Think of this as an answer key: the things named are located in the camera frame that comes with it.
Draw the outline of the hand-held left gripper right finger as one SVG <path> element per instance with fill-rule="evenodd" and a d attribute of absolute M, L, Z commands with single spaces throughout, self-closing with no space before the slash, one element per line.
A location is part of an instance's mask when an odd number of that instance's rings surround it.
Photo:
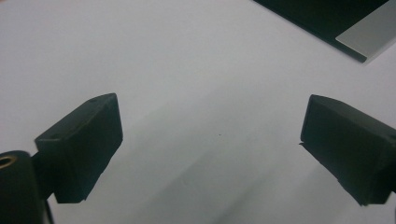
<path fill-rule="evenodd" d="M 396 129 L 329 97 L 311 95 L 301 145 L 360 205 L 396 193 Z"/>

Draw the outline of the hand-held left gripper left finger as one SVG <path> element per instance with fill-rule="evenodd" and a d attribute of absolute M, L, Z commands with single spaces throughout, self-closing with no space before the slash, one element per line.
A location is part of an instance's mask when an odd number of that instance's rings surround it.
<path fill-rule="evenodd" d="M 58 203 L 87 199 L 122 142 L 115 93 L 86 101 L 35 139 L 39 194 Z"/>

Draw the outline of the thin black board green edge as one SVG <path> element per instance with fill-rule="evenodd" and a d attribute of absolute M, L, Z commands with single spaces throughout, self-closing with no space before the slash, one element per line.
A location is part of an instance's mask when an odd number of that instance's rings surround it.
<path fill-rule="evenodd" d="M 336 37 L 383 6 L 388 0 L 254 0 L 360 63 L 367 56 Z"/>

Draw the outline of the grey flat plate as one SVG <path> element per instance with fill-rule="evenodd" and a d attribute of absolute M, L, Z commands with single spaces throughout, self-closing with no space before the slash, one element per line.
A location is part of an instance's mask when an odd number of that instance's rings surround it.
<path fill-rule="evenodd" d="M 388 0 L 335 39 L 371 61 L 396 42 L 396 0 Z"/>

